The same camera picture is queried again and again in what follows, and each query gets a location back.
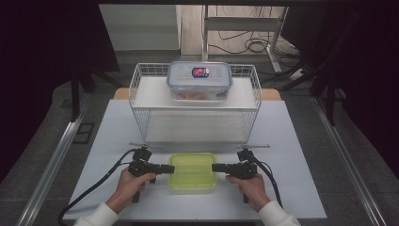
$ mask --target white sleeve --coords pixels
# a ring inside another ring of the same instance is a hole
[[[81,217],[75,221],[74,226],[111,226],[117,222],[119,216],[109,208],[105,203],[101,203],[99,207],[89,216]]]
[[[299,221],[292,215],[288,215],[279,206],[277,201],[271,201],[259,212],[258,217],[265,226],[299,226]]]

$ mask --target floor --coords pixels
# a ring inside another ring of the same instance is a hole
[[[232,44],[230,47],[240,46],[242,43],[242,40],[238,40],[237,44]],[[292,48],[289,43],[284,41],[281,42],[281,45],[284,45],[287,50]],[[263,88],[278,88],[294,79],[294,76],[279,79],[275,75],[270,75],[273,70],[270,60],[265,54],[257,56],[252,53],[241,56],[221,54],[220,52],[211,53],[210,61],[255,65],[257,71],[261,72],[260,80],[263,81]],[[200,60],[199,54],[194,52],[192,54],[187,52],[187,54],[180,56],[162,52],[141,53],[140,55],[133,52],[123,52],[117,53],[117,56],[120,73],[108,74],[120,81],[125,87],[129,86],[132,71],[139,62]],[[296,63],[293,58],[286,60],[284,62],[287,66]],[[289,69],[284,65],[282,65],[282,68],[283,70]],[[97,88],[91,94],[90,106],[82,121],[86,124],[91,123],[93,132],[89,137],[86,137],[85,134],[75,136],[75,142],[69,148],[33,225],[56,225],[56,216],[70,201],[74,185],[77,183],[80,172],[85,165],[86,157],[101,124],[107,103],[113,98],[116,91],[115,87],[97,76],[93,75],[93,79]],[[311,82],[309,80],[293,89],[280,93],[282,100],[287,104],[300,145],[311,169],[311,175],[327,212],[327,219],[301,219],[300,222],[303,225],[373,225],[311,100],[309,94]],[[0,185],[0,225],[15,225],[18,222],[53,155],[53,151],[68,126],[71,113],[71,86],[66,83],[55,90],[53,105],[46,119],[41,124],[37,134],[32,137],[20,160]],[[340,102],[335,104],[334,117],[336,129],[340,133],[343,143],[352,156],[364,182],[372,192],[387,225],[397,225],[397,222],[399,222],[397,215],[399,213],[399,206],[397,205],[399,202],[399,181],[370,142],[347,117]],[[155,225],[156,223],[135,223],[135,225],[141,224]]]

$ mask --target wire basket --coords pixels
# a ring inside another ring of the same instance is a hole
[[[262,103],[253,65],[231,64],[226,103],[177,102],[166,82],[169,64],[136,65],[129,104],[146,143],[247,143]]]

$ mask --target hand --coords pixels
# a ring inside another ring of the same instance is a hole
[[[140,177],[132,175],[128,168],[120,173],[120,180],[118,182],[117,190],[105,203],[115,213],[119,214],[125,207],[127,207],[137,193],[145,188],[145,182],[155,178],[155,173],[146,173]]]
[[[249,180],[242,180],[233,176],[226,176],[226,180],[230,183],[237,184],[240,187],[241,194],[246,194],[249,199],[249,205],[253,210],[259,212],[265,205],[270,203],[270,199],[266,196],[264,181],[261,174],[257,174]]]

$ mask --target wrist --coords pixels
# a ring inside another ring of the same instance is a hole
[[[267,204],[270,203],[270,200],[267,196],[261,197],[260,199],[257,199],[253,205],[252,208],[255,210],[257,213],[261,211],[262,208],[264,208]]]
[[[130,201],[126,201],[121,195],[115,192],[105,204],[116,214],[119,214],[129,203]]]

